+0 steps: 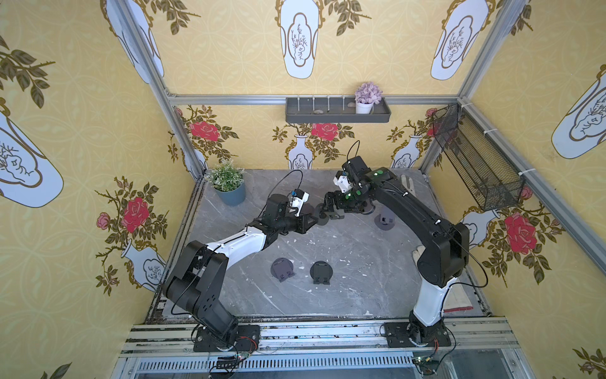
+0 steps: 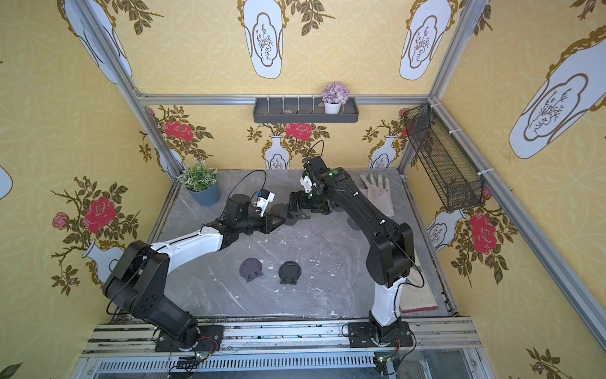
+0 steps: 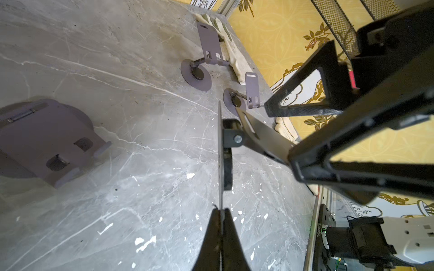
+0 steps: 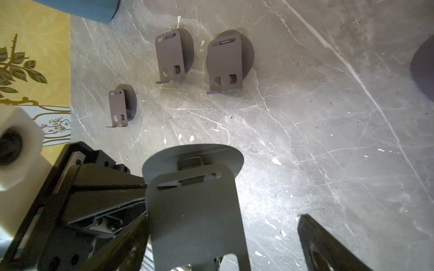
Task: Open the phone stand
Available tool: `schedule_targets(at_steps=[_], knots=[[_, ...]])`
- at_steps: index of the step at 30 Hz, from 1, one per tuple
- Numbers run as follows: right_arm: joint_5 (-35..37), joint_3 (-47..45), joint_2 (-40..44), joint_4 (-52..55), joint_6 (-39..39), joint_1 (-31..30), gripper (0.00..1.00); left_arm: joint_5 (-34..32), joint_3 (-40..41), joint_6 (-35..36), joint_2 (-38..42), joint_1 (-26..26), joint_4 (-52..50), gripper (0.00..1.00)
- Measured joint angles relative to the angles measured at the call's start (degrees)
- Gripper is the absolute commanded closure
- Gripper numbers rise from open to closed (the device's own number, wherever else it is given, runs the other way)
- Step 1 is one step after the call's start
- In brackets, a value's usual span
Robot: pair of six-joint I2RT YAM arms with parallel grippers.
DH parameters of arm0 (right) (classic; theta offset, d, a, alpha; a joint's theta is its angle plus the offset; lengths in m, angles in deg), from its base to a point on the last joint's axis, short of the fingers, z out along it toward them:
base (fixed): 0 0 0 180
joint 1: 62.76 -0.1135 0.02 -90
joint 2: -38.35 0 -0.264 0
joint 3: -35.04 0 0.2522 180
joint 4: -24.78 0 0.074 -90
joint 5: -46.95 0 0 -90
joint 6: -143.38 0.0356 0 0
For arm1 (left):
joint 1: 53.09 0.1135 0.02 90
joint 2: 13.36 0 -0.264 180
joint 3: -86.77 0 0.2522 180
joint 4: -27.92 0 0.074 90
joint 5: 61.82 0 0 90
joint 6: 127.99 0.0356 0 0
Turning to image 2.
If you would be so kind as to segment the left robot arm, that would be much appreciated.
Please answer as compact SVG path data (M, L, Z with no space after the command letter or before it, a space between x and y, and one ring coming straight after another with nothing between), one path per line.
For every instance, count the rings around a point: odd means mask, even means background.
M151 245L130 243L108 276L103 294L119 309L160 329L180 349L194 349L200 340L198 321L164 294L168 274L226 249L241 234L273 232L284 223L283 218L266 212L274 198L273 192L262 189L252 204L250 197L235 194L228 198L221 217L196 232Z

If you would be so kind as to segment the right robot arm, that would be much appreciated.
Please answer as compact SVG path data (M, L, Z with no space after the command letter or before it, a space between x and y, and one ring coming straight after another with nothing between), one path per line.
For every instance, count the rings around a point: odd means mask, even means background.
M328 215L337 205L364 233L369 243L365 266L375 282L369 322L380 340L388 339L402 324L402 287L415 266L412 229L383 214L362 194L346 170L332 170L319 156L304 164L300 183L304 189L290 194L288 221L306 219L306 210Z

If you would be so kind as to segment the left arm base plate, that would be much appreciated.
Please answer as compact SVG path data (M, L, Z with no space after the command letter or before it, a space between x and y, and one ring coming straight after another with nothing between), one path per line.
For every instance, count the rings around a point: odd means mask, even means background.
M217 352L224 335L222 325L198 325L179 338L161 332L155 352Z

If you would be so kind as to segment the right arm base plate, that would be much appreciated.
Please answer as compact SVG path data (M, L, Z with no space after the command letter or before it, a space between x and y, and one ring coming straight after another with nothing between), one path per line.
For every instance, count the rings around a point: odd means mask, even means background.
M397 320L388 326L372 322L350 322L347 324L350 347L412 347L412 332L407 322Z

